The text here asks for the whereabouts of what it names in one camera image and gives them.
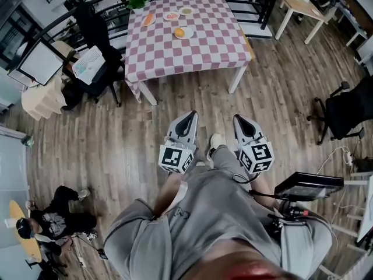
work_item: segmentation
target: black cap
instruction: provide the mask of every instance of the black cap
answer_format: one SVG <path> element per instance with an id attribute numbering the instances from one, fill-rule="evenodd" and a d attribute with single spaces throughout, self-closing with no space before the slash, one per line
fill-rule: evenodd
<path id="1" fill-rule="evenodd" d="M 25 240 L 31 239 L 32 230 L 31 230 L 29 221 L 27 219 L 25 218 L 19 219 L 16 223 L 16 228 L 21 238 Z"/>

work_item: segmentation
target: plate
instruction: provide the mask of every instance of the plate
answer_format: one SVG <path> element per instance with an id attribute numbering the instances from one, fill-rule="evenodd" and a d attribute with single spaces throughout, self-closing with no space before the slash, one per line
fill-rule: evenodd
<path id="1" fill-rule="evenodd" d="M 144 22 L 145 22 L 146 18 L 147 18 L 147 16 L 145 16 L 144 19 L 143 19 L 142 22 L 141 22 L 141 26 L 143 26 L 143 27 L 148 27 L 148 26 L 150 26 L 151 24 L 153 24 L 153 23 L 156 21 L 156 15 L 153 14 L 153 19 L 152 19 L 152 21 L 151 21 L 148 25 L 144 25 Z"/>
<path id="2" fill-rule="evenodd" d="M 175 35 L 175 30 L 174 30 L 174 35 L 176 38 L 180 39 L 180 40 L 187 40 L 189 38 L 191 38 L 194 34 L 194 31 L 193 29 L 189 28 L 189 27 L 178 27 L 180 29 L 182 29 L 184 31 L 184 37 L 178 37 Z"/>
<path id="3" fill-rule="evenodd" d="M 166 12 L 163 15 L 163 19 L 166 21 L 177 21 L 180 17 L 180 14 L 178 12 Z"/>
<path id="4" fill-rule="evenodd" d="M 188 7 L 188 6 L 182 7 L 182 8 L 179 9 L 179 14 L 182 15 L 182 16 L 190 16 L 190 15 L 193 15 L 193 13 L 194 13 L 194 9 L 191 8 L 191 7 Z"/>
<path id="5" fill-rule="evenodd" d="M 320 13 L 316 10 L 316 9 L 311 9 L 312 10 L 312 12 L 315 14 L 315 15 L 317 15 L 317 16 L 319 16 L 320 15 Z"/>

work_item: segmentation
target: gray shirt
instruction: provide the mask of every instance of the gray shirt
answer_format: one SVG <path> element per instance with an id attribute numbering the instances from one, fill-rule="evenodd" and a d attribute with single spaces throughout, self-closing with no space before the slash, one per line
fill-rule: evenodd
<path id="1" fill-rule="evenodd" d="M 221 239 L 245 240 L 281 266 L 280 244 L 265 230 L 272 211 L 221 170 L 200 173 L 187 182 L 184 199 L 162 218 L 152 220 L 151 209 L 137 199 L 114 221 L 104 248 L 123 278 L 178 280 Z M 315 220 L 308 227 L 315 250 L 311 276 L 329 250 L 331 234 Z"/>

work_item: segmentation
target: checkered tablecloth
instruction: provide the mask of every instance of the checkered tablecloth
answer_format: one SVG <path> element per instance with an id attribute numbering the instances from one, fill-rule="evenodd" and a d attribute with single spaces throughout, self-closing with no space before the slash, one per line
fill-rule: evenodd
<path id="1" fill-rule="evenodd" d="M 183 6 L 194 8 L 194 13 L 173 22 L 163 19 L 164 13 Z M 156 21 L 143 27 L 142 21 L 150 13 L 156 15 Z M 182 26 L 194 30 L 192 38 L 175 37 L 175 28 Z M 149 2 L 140 15 L 131 12 L 125 77 L 138 101 L 138 82 L 183 72 L 243 67 L 250 60 L 246 37 L 225 0 L 158 0 Z"/>

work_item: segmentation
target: potted plant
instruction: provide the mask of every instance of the potted plant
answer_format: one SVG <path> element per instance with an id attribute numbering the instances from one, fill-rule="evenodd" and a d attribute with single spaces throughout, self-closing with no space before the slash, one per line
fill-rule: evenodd
<path id="1" fill-rule="evenodd" d="M 135 14 L 138 15 L 142 13 L 142 9 L 144 8 L 147 1 L 148 0 L 129 0 L 127 8 L 133 9 Z"/>

